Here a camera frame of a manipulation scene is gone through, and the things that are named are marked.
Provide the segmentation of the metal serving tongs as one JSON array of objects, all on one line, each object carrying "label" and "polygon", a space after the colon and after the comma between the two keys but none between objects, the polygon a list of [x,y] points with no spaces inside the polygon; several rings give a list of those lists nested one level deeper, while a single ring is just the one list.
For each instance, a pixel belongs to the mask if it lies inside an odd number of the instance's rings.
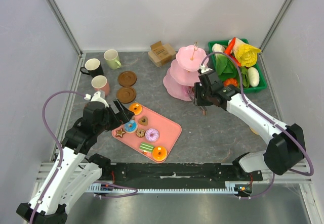
[{"label": "metal serving tongs", "polygon": [[194,103],[196,106],[198,106],[201,109],[202,114],[206,116],[207,115],[206,103],[201,95],[201,90],[199,89],[199,87],[194,89]]}]

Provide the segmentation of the green layered cake slice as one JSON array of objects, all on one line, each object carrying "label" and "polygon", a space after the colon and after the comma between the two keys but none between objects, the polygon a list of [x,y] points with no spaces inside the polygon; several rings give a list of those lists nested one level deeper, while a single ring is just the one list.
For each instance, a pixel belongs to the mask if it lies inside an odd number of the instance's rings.
[{"label": "green layered cake slice", "polygon": [[149,144],[149,143],[145,143],[145,142],[142,142],[139,146],[139,149],[142,151],[142,152],[146,152],[146,153],[152,153],[153,149],[154,149],[154,145],[152,144]]}]

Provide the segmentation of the small orange glazed donut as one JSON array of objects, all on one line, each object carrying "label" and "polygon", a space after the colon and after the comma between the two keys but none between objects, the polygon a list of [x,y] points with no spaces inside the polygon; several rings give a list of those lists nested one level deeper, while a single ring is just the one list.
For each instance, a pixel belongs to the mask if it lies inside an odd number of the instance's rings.
[{"label": "small orange glazed donut", "polygon": [[152,150],[152,158],[156,162],[162,162],[166,159],[168,152],[165,147],[163,146],[157,146]]}]

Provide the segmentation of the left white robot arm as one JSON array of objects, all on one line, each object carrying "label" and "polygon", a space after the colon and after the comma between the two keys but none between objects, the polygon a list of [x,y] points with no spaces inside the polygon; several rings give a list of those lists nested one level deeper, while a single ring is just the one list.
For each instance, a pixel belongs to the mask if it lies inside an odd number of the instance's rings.
[{"label": "left white robot arm", "polygon": [[115,99],[115,113],[104,99],[92,99],[83,115],[65,133],[59,156],[38,193],[16,212],[29,223],[66,223],[72,206],[96,180],[111,176],[110,160],[99,154],[89,158],[82,172],[73,181],[72,174],[96,144],[104,131],[113,131],[129,122],[134,113]]}]

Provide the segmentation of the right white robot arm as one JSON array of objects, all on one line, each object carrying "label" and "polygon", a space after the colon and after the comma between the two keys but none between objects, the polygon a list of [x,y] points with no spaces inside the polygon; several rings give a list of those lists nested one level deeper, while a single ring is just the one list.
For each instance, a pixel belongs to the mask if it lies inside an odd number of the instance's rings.
[{"label": "right white robot arm", "polygon": [[235,179],[244,180],[250,172],[257,170],[271,170],[283,175],[305,158],[303,130],[299,125],[287,125],[267,114],[239,88],[224,86],[214,70],[200,73],[198,77],[199,82],[194,85],[196,105],[221,107],[255,130],[267,144],[265,151],[236,158],[237,164],[231,171]]}]

